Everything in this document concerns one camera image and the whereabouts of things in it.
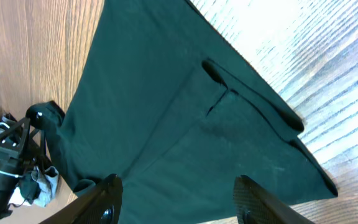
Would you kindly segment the black t-shirt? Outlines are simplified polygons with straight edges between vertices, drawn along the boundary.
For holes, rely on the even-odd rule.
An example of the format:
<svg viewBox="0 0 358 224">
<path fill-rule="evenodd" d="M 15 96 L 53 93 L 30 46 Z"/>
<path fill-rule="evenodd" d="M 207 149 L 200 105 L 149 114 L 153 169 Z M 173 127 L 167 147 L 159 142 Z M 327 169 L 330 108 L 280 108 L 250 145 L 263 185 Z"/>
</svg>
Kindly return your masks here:
<svg viewBox="0 0 358 224">
<path fill-rule="evenodd" d="M 240 175 L 288 205 L 337 196 L 300 117 L 189 1 L 106 1 L 68 110 L 26 115 L 77 195 L 121 178 L 121 223 L 232 217 Z"/>
</svg>

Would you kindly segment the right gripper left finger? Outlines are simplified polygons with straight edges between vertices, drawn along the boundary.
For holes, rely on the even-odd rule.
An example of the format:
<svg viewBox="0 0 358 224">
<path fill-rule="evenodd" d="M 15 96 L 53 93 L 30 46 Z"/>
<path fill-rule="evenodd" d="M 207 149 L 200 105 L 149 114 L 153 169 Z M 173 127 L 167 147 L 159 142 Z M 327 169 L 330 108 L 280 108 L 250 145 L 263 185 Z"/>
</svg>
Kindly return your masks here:
<svg viewBox="0 0 358 224">
<path fill-rule="evenodd" d="M 122 193 L 122 180 L 111 174 L 40 224 L 118 224 Z"/>
</svg>

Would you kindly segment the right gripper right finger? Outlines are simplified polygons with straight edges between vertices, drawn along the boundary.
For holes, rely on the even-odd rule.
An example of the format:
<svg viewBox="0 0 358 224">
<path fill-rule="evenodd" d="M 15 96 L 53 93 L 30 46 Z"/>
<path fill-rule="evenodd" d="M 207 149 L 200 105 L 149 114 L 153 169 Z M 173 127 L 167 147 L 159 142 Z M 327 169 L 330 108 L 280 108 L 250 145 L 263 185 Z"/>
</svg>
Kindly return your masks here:
<svg viewBox="0 0 358 224">
<path fill-rule="evenodd" d="M 233 199 L 241 224 L 314 224 L 246 175 L 236 177 Z"/>
</svg>

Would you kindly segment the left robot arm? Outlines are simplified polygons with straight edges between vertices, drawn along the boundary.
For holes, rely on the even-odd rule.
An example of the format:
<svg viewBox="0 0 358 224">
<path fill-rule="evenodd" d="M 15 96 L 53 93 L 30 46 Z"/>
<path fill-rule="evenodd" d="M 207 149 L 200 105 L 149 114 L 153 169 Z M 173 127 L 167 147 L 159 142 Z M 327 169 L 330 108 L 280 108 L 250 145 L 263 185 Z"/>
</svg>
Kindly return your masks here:
<svg viewBox="0 0 358 224">
<path fill-rule="evenodd" d="M 45 133 L 31 128 L 30 118 L 22 118 L 0 134 L 0 219 L 8 217 L 9 200 L 26 172 L 45 170 Z"/>
</svg>

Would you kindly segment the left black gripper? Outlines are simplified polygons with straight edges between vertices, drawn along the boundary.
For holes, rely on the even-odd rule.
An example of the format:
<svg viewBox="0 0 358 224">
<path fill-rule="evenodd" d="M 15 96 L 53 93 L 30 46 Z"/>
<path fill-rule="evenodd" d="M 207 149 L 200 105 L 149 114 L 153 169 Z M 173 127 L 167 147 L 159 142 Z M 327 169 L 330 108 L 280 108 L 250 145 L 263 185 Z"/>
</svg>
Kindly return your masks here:
<svg viewBox="0 0 358 224">
<path fill-rule="evenodd" d="M 45 132 L 29 131 L 30 119 L 22 118 L 0 134 L 0 174 L 23 177 L 34 167 L 44 173 L 52 165 L 47 157 Z M 36 135 L 40 136 L 39 143 L 34 140 Z"/>
</svg>

